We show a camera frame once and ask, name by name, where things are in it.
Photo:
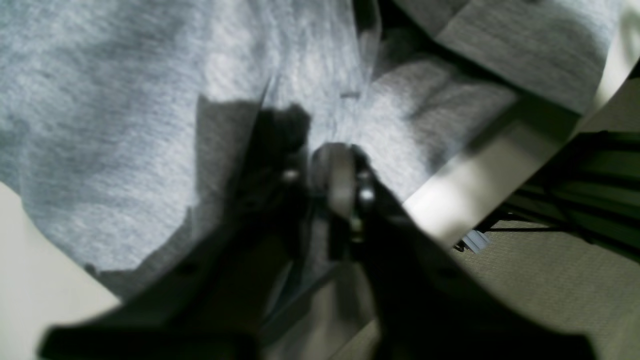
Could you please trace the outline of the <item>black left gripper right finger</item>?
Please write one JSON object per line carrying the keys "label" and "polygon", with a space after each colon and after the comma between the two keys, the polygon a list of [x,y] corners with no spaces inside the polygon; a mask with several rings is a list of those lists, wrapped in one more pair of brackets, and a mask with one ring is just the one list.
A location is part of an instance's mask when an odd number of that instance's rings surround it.
{"label": "black left gripper right finger", "polygon": [[358,264],[380,340],[375,360],[594,360],[585,335],[560,333],[498,301],[414,223],[361,148],[313,153],[328,255]]}

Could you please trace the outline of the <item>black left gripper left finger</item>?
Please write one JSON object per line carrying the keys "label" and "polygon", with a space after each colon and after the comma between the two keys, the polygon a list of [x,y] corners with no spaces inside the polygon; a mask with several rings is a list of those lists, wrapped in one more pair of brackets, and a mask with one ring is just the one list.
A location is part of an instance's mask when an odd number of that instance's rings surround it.
{"label": "black left gripper left finger", "polygon": [[281,271],[304,255],[311,199],[300,107],[259,111],[217,227],[124,304],[55,326],[44,360],[258,360]]}

